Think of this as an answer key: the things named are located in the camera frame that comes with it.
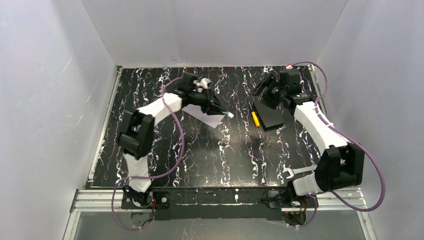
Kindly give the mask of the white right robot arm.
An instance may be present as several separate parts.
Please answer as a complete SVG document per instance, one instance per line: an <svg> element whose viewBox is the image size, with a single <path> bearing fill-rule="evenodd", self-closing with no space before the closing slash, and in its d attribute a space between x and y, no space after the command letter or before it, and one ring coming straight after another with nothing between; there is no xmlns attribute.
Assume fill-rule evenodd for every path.
<svg viewBox="0 0 424 240"><path fill-rule="evenodd" d="M298 69L285 67L280 70L279 77L269 73L250 95L261 98L253 103L253 109L265 131L283 125L282 117L274 113L282 104L304 127L320 152L318 163L306 170L307 175L289 181L283 192L286 200L362 183L364 151L331 129L333 125L327 122L312 96L302 90Z"/></svg>

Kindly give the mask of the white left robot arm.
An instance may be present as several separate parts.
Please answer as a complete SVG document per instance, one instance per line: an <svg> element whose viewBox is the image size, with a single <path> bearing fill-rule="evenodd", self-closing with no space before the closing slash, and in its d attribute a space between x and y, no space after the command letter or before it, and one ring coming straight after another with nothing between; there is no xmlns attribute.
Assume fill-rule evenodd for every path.
<svg viewBox="0 0 424 240"><path fill-rule="evenodd" d="M134 111L125 110L117 133L116 142L128 167L128 177L122 179L138 193L146 193L152 180L170 175L180 164L185 151L184 129L176 113L188 105L198 106L206 116L226 116L234 114L221 103L209 78L185 72L166 84L160 98ZM154 129L158 123L172 116L180 133L181 147L175 165L165 173L151 176L148 167L148 154L152 150Z"/></svg>

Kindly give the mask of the green white glue stick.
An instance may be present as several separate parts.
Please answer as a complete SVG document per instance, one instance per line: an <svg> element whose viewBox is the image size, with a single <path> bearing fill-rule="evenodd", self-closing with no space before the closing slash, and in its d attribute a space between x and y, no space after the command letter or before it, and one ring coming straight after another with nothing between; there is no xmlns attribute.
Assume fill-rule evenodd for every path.
<svg viewBox="0 0 424 240"><path fill-rule="evenodd" d="M232 119L234 117L234 114L232 114L231 112L228 112L228 111L225 112L225 115L230 119Z"/></svg>

